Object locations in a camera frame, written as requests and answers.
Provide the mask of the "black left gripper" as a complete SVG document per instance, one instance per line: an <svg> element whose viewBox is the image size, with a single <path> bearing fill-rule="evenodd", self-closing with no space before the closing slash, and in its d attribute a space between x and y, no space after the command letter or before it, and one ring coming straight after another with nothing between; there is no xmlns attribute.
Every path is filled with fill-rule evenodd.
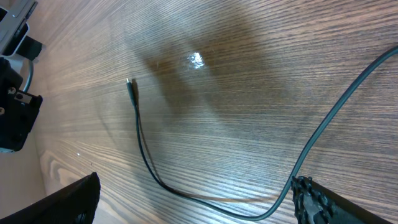
<svg viewBox="0 0 398 224"><path fill-rule="evenodd" d="M42 96L20 90L23 78L1 58L1 152L20 151L32 130Z"/></svg>

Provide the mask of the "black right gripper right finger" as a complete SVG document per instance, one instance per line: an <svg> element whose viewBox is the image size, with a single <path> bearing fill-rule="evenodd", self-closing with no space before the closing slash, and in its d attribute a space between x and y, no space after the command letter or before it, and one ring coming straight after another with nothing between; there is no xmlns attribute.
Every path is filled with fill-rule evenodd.
<svg viewBox="0 0 398 224"><path fill-rule="evenodd" d="M292 191L298 224L391 224L311 177L293 177Z"/></svg>

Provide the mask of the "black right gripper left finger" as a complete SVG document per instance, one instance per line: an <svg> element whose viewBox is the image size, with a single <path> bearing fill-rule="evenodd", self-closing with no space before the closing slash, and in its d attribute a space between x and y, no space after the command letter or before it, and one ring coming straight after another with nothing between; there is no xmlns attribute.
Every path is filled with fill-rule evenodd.
<svg viewBox="0 0 398 224"><path fill-rule="evenodd" d="M92 223L100 200L96 172L1 219L1 224Z"/></svg>

